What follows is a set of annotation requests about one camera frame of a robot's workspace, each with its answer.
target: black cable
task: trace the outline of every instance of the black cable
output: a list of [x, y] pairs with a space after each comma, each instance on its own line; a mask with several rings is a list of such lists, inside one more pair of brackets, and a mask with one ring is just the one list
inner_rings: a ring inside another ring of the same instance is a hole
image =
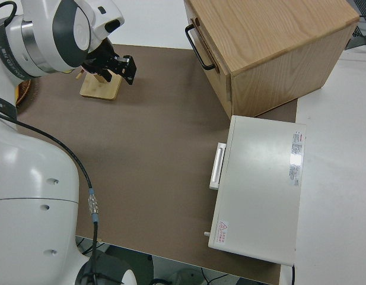
[[92, 244], [92, 273], [93, 273], [93, 282], [94, 285], [97, 285], [97, 272], [96, 272], [96, 249], [97, 249], [97, 232], [98, 232], [98, 223], [95, 221], [93, 223], [94, 231], [93, 231], [93, 244]]
[[80, 246], [80, 244], [84, 241], [84, 237], [82, 238], [82, 240], [76, 245], [77, 247], [79, 247]]
[[201, 273], [202, 273], [202, 276], [204, 277], [204, 279], [205, 279], [206, 283], [209, 283], [209, 280], [208, 280], [208, 279], [206, 279], [206, 276], [205, 276], [205, 274], [204, 274], [204, 270], [202, 269], [202, 267], [201, 267]]
[[12, 5], [12, 10], [11, 10], [10, 16], [4, 22], [5, 27], [7, 27], [8, 24], [11, 23], [12, 19], [15, 17], [15, 13], [17, 12], [17, 3], [15, 3], [14, 1], [5, 1], [5, 2], [0, 3], [0, 9], [6, 5]]
[[292, 282], [291, 285], [295, 285], [295, 266], [292, 266]]
[[224, 275], [221, 275], [219, 277], [216, 277], [216, 278], [213, 278], [212, 280], [208, 281], [208, 279], [206, 278], [205, 274], [204, 274], [204, 270], [202, 269], [201, 267], [201, 273], [202, 273], [202, 276], [204, 277], [205, 281], [206, 281], [206, 285], [210, 285], [211, 282], [213, 282], [214, 280], [217, 280], [217, 279], [220, 279], [220, 278], [223, 278], [225, 276], [228, 276], [229, 274], [224, 274]]
[[[7, 117], [5, 115], [0, 114], [0, 119], [3, 119], [5, 121], [14, 123], [18, 126], [22, 126], [24, 128], [30, 129], [34, 132], [37, 132], [38, 134], [41, 134], [43, 136], [45, 136], [46, 138], [49, 138], [50, 140], [54, 141], [55, 143], [59, 144], [67, 153], [69, 153], [69, 155], [76, 161], [77, 165], [80, 167], [81, 171], [83, 172], [84, 176], [85, 176], [85, 180], [88, 183], [88, 187], [91, 189], [92, 187], [92, 183], [90, 181], [89, 175], [87, 173], [87, 171], [85, 170], [84, 165], [82, 165], [80, 159], [76, 156], [76, 154], [69, 148], [67, 147], [64, 143], [62, 143], [61, 141], [59, 141], [57, 138], [55, 138], [54, 136], [48, 134], [47, 132], [44, 132], [40, 129], [37, 129], [33, 126], [27, 125], [26, 123], [22, 123], [18, 120], [15, 120], [13, 118]], [[97, 273], [96, 273], [96, 246], [97, 246], [97, 233], [98, 233], [98, 222], [95, 221], [93, 223], [94, 225], [94, 231], [93, 231], [93, 245], [92, 245], [92, 267], [91, 267], [91, 271], [93, 274], [93, 283], [94, 285], [98, 285], [97, 282]]]
[[30, 129], [30, 130], [32, 130], [34, 132], [37, 132], [38, 134], [41, 134], [41, 135], [45, 136], [46, 138], [49, 138], [50, 140], [54, 141], [55, 143], [59, 144], [76, 161], [77, 165], [80, 167], [82, 173], [84, 174], [85, 180], [88, 183], [88, 187], [89, 188], [92, 188], [92, 183], [90, 182], [89, 175], [88, 175], [87, 171], [85, 170], [84, 165], [82, 165], [80, 159], [78, 159], [78, 157], [76, 156], [76, 154], [69, 147], [67, 147], [64, 143], [62, 143], [61, 141], [59, 141], [54, 136], [48, 134], [47, 132], [44, 132], [44, 131], [42, 131], [40, 129], [37, 129], [37, 128], [33, 127], [33, 126], [27, 125], [26, 123], [22, 123], [22, 122], [20, 122], [18, 120], [12, 119], [12, 118], [7, 117], [5, 115], [0, 114], [0, 119], [3, 119], [5, 121], [11, 122], [11, 123], [14, 123], [14, 124], [16, 124], [18, 126], [22, 126], [24, 128]]
[[[98, 247], [96, 247], [96, 249], [97, 248], [100, 248], [101, 246], [103, 246], [103, 245], [105, 245], [106, 243], [102, 243], [101, 245], [99, 245]], [[85, 254], [89, 254], [90, 252], [92, 252], [92, 250], [93, 250], [93, 246], [91, 246], [91, 247], [89, 247], [86, 251], [84, 251], [83, 253], [81, 253], [81, 254], [83, 254], [83, 255], [85, 255]]]
[[85, 254], [88, 254], [89, 252], [91, 252], [93, 249], [93, 245], [91, 245], [89, 248], [87, 248], [85, 251], [83, 251], [81, 254], [82, 255], [85, 255]]
[[217, 280], [217, 279], [220, 279], [220, 278], [223, 278], [223, 277], [228, 276], [228, 275], [229, 275], [229, 274], [224, 274], [224, 275], [221, 275], [221, 276], [219, 276], [219, 277], [213, 278], [211, 281], [209, 281], [208, 285], [209, 285], [212, 281]]

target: wooden block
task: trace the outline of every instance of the wooden block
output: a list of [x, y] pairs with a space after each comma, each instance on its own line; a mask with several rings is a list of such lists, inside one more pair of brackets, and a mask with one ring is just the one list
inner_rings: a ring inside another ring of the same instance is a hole
[[94, 78], [101, 83], [106, 83], [107, 81], [105, 80], [105, 78], [103, 78], [101, 75], [98, 74], [94, 74]]
[[79, 80], [80, 79], [80, 77], [84, 74], [84, 70], [83, 69], [81, 69], [80, 70], [80, 72], [78, 73], [78, 75], [75, 77], [76, 78], [76, 80]]
[[117, 97], [122, 77], [114, 73], [112, 73], [112, 76], [111, 82], [99, 82], [95, 75], [87, 73], [81, 86], [80, 95], [89, 98], [114, 100]]

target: white label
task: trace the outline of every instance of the white label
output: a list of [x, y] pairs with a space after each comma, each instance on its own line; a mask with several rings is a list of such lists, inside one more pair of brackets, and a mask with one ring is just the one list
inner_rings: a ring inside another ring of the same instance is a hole
[[300, 186], [301, 165], [303, 163], [304, 135], [297, 131], [292, 136], [291, 157], [289, 159], [289, 183]]
[[216, 243], [225, 244], [228, 228], [229, 223], [227, 221], [218, 221]]

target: black metal handle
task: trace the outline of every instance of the black metal handle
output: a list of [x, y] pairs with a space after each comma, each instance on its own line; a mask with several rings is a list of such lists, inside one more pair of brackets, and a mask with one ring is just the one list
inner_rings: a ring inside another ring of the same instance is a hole
[[187, 26], [185, 28], [185, 34], [186, 34], [186, 36], [188, 38], [188, 41], [189, 41], [190, 45], [192, 46], [192, 49], [195, 52], [195, 54], [196, 54], [196, 56], [197, 56], [197, 58], [198, 58], [198, 60], [199, 60], [199, 62], [201, 64], [202, 68], [205, 69], [205, 70], [214, 69], [216, 67], [214, 64], [210, 64], [210, 65], [204, 64], [204, 61], [202, 60], [202, 58], [201, 58], [201, 56], [199, 54], [199, 51], [196, 49], [196, 46], [195, 46], [193, 40], [191, 39], [191, 37], [190, 37], [190, 35], [188, 33], [191, 29], [194, 29], [194, 28], [195, 28], [195, 25], [193, 25], [193, 24], [191, 24], [191, 25], [189, 25], [189, 26]]

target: brown table mat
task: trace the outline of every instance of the brown table mat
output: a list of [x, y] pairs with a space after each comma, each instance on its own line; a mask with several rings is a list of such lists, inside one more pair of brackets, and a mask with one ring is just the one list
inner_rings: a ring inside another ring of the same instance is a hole
[[[280, 265], [211, 249], [203, 235], [211, 229], [217, 195], [209, 189], [214, 155], [217, 143], [226, 143], [230, 120], [193, 51], [116, 51], [133, 55], [138, 67], [134, 85], [123, 81], [116, 100], [80, 96], [78, 71], [52, 74], [40, 79], [39, 94], [20, 107], [19, 117], [58, 137], [82, 160], [100, 206], [99, 238], [278, 284]], [[292, 102], [262, 117], [294, 121], [295, 108]], [[81, 174], [80, 181], [76, 234], [92, 238]]]

